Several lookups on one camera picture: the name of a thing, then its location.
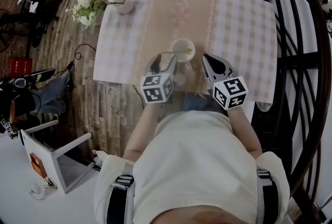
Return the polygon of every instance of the black cable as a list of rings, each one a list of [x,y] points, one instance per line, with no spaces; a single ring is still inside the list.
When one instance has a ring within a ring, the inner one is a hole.
[[[32,116],[32,117],[36,117],[37,114],[38,114],[39,111],[40,111],[40,108],[42,107],[42,100],[41,100],[41,98],[40,98],[40,96],[39,96],[38,94],[33,93],[32,91],[30,91],[30,92],[31,92],[32,95],[36,95],[36,96],[39,98],[39,109],[38,109],[37,113],[36,113],[34,116]]]
[[[74,61],[75,61],[75,59],[77,59],[77,60],[81,60],[81,58],[82,58],[82,54],[81,54],[80,52],[78,52],[77,50],[78,50],[78,48],[81,47],[82,45],[87,45],[87,46],[89,46],[92,50],[94,50],[95,52],[97,52],[97,50],[96,50],[95,48],[93,48],[90,44],[80,44],[79,46],[77,46],[77,48],[76,48],[76,50],[75,50],[75,52],[74,52],[74,58],[73,58],[73,59],[71,60],[71,62],[68,64],[67,68],[66,68],[65,70],[62,70],[62,71],[56,72],[56,73],[54,73],[53,75],[57,75],[57,74],[59,74],[59,73],[61,73],[61,72],[64,72],[64,71],[66,71],[66,70],[70,70],[70,69],[72,69],[72,67],[73,67],[73,65],[74,65]]]
[[[62,70],[62,71],[56,72],[56,73],[53,74],[53,76],[55,76],[55,75],[57,75],[57,74],[59,74],[59,73],[65,72],[66,70],[67,70],[67,68],[66,68],[65,70]]]
[[[82,58],[82,54],[80,52],[78,52],[78,48],[81,47],[82,45],[87,45],[89,46],[91,49],[93,49],[95,52],[97,52],[97,50],[95,48],[93,48],[90,44],[80,44],[79,46],[77,46],[75,53],[74,53],[74,59],[72,60],[72,62],[74,62],[75,59],[80,60]]]
[[[139,93],[139,91],[137,90],[137,88],[136,88],[135,85],[133,85],[133,88],[134,88],[134,90],[136,91],[136,93],[140,96],[140,98],[141,98],[141,102],[142,102],[142,109],[144,109],[144,102],[143,102],[142,95],[140,95],[140,93]]]

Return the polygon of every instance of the checkered tablecloth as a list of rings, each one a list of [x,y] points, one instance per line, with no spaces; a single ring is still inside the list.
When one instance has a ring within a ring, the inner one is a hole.
[[[184,91],[206,93],[203,53],[227,59],[243,76],[248,99],[272,103],[276,77],[273,5],[262,0],[133,0],[127,15],[108,6],[100,29],[93,79],[139,85],[144,67],[178,38],[196,47],[195,80]]]

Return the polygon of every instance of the black strap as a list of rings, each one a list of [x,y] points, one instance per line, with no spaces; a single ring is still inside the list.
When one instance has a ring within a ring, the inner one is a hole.
[[[263,185],[264,221],[263,224],[275,223],[279,214],[279,196],[276,184],[269,171],[257,170],[261,179],[267,179],[269,184]]]
[[[116,179],[115,183],[126,187],[126,189],[113,188],[107,209],[107,224],[123,224],[125,222],[127,188],[129,188],[133,182],[134,177],[129,174],[121,175]]]

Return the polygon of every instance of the cable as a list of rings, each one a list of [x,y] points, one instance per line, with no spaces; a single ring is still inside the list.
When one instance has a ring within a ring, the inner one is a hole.
[[[80,52],[78,52],[78,48],[81,47],[82,45],[87,45],[89,46],[91,49],[93,49],[95,52],[97,52],[97,50],[95,48],[93,48],[90,44],[80,44],[79,46],[77,46],[75,53],[74,53],[74,59],[72,60],[72,62],[75,61],[75,59],[80,60],[82,58],[82,54]]]
[[[59,74],[59,73],[65,72],[66,70],[67,70],[67,68],[66,68],[65,70],[62,70],[62,71],[56,72],[56,73],[53,74],[53,76],[55,76],[55,75],[57,75],[57,74]]]
[[[36,94],[36,93],[33,93],[31,90],[29,90],[30,92],[31,92],[31,94],[32,95],[36,95],[38,98],[39,98],[39,109],[38,109],[38,111],[36,112],[36,114],[33,116],[33,117],[36,117],[37,116],[37,114],[39,113],[39,111],[40,111],[40,108],[42,107],[42,100],[41,100],[41,98],[39,97],[39,95],[38,94]]]
[[[62,71],[59,71],[59,72],[56,72],[54,73],[53,75],[56,75],[56,74],[59,74],[61,72],[64,72],[66,70],[70,70],[72,69],[73,65],[74,65],[74,61],[75,59],[77,60],[80,60],[82,58],[82,54],[80,52],[78,52],[78,48],[81,47],[82,45],[87,45],[89,46],[92,50],[94,50],[95,52],[97,52],[97,50],[95,48],[93,48],[90,44],[80,44],[79,46],[77,46],[75,52],[74,52],[74,58],[71,60],[71,62],[67,65],[66,69],[65,70],[62,70]]]
[[[45,195],[43,198],[39,199],[39,198],[35,198],[32,194],[34,193],[33,190],[29,191],[29,194],[32,196],[33,199],[41,201],[44,200],[46,198],[47,195],[47,189],[48,189],[49,185],[47,184],[46,180],[44,180],[44,189],[45,189]]]
[[[134,88],[134,90],[136,91],[136,93],[140,96],[140,98],[141,98],[141,102],[142,102],[142,109],[144,109],[144,102],[143,102],[143,98],[142,98],[142,96],[140,95],[140,93],[139,93],[139,91],[137,90],[137,88],[136,88],[135,85],[133,85],[133,88]]]

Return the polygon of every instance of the white shirt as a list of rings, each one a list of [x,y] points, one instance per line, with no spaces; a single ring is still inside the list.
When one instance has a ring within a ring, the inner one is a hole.
[[[103,163],[94,197],[100,223],[105,223],[108,208],[105,192],[128,162],[108,156]],[[255,160],[222,114],[189,111],[168,116],[133,167],[133,223],[148,224],[174,208],[210,205],[255,224],[257,166],[269,170],[276,181],[280,223],[287,210],[289,186],[275,154],[267,152]]]

